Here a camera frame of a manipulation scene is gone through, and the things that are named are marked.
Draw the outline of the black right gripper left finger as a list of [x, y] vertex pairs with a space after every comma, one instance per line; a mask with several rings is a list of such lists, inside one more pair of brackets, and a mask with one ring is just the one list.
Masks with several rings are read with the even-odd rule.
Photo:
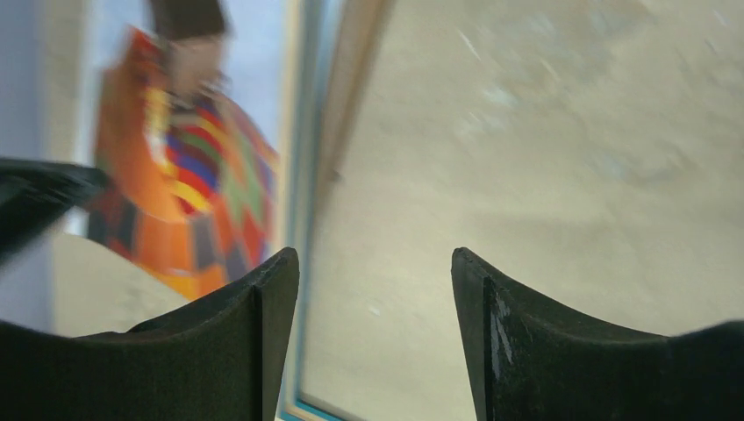
[[271, 420], [297, 302], [286, 247], [238, 281], [127, 332], [1, 325], [4, 420]]

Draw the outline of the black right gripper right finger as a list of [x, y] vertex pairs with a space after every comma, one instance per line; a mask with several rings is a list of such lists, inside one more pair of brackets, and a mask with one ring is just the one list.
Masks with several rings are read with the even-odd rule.
[[574, 310], [471, 250], [451, 279], [480, 420], [740, 420], [743, 323], [678, 336]]

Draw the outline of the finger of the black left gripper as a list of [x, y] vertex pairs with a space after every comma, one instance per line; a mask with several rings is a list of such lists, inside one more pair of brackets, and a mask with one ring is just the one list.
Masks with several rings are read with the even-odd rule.
[[1, 263], [21, 253], [68, 211], [104, 192], [109, 176], [72, 163], [1, 159]]

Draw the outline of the hot air balloon photo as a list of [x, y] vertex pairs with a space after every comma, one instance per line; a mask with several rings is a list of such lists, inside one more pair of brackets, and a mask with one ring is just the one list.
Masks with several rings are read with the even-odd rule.
[[92, 1], [75, 158], [104, 193], [68, 229], [187, 300], [283, 242], [296, 1]]

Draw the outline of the blue wooden picture frame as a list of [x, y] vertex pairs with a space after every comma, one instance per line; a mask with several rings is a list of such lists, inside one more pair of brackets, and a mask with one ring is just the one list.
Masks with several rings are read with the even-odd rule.
[[354, 127], [391, 1], [290, 1], [290, 101], [284, 148], [284, 245], [299, 255], [300, 278], [277, 409], [281, 420], [348, 420], [302, 391], [312, 237], [327, 183]]

